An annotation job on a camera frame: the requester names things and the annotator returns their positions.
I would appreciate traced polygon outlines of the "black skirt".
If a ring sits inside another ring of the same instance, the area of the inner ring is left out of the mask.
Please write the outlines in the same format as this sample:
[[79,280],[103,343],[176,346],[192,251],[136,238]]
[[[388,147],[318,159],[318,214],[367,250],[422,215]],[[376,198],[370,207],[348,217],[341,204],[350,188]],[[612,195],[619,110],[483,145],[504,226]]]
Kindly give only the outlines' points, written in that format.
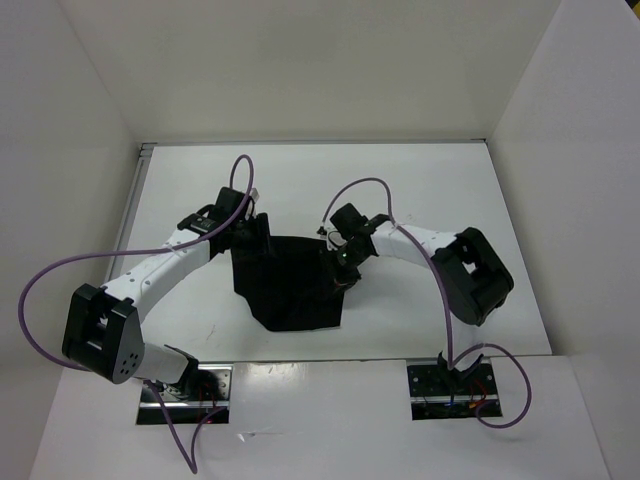
[[337,328],[344,294],[323,275],[319,239],[271,236],[272,251],[233,256],[234,292],[254,319],[271,332]]

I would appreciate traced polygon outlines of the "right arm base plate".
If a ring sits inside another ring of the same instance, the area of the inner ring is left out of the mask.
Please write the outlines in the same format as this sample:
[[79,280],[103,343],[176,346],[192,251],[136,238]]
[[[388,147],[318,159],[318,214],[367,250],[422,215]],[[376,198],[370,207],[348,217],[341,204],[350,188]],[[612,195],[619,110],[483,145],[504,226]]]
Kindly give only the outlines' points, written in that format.
[[500,418],[502,410],[494,371],[489,360],[482,360],[453,379],[445,362],[437,359],[406,365],[412,419],[444,420]]

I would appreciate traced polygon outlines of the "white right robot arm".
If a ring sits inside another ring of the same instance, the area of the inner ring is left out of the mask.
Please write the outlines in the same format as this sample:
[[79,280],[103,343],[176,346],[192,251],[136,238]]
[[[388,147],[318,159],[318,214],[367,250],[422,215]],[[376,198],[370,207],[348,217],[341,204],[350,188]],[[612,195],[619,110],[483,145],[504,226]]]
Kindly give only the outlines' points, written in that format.
[[438,356],[438,380],[450,393],[473,381],[482,359],[478,331],[500,308],[514,280],[485,235],[474,227],[460,233],[427,230],[372,218],[348,203],[325,215],[317,234],[327,244],[336,274],[354,274],[371,257],[403,260],[427,268],[441,295],[446,345]]

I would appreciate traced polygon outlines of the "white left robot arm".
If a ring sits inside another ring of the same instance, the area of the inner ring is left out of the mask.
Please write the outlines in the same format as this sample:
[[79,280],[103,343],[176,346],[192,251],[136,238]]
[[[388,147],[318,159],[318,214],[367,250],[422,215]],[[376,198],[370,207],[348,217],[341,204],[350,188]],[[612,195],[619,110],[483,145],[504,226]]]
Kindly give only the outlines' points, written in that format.
[[258,238],[258,198],[256,188],[223,187],[215,203],[177,224],[160,253],[100,287],[79,287],[71,298],[63,355],[114,384],[137,378],[164,386],[176,399],[192,397],[210,381],[198,360],[176,347],[144,341],[142,324],[188,275]]

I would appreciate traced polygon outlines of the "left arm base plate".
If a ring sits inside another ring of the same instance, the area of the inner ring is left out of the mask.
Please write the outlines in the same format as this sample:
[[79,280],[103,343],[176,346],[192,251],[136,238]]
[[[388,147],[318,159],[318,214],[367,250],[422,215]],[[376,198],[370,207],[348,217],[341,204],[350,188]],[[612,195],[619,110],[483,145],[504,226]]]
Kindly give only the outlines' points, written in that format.
[[[163,400],[169,418],[177,425],[197,425],[205,419],[207,424],[227,424],[230,414],[231,364],[203,363],[199,366],[199,383],[189,393],[173,386],[156,382],[154,386]],[[165,425],[166,419],[160,402],[148,386],[143,386],[138,403],[136,424],[140,426]]]

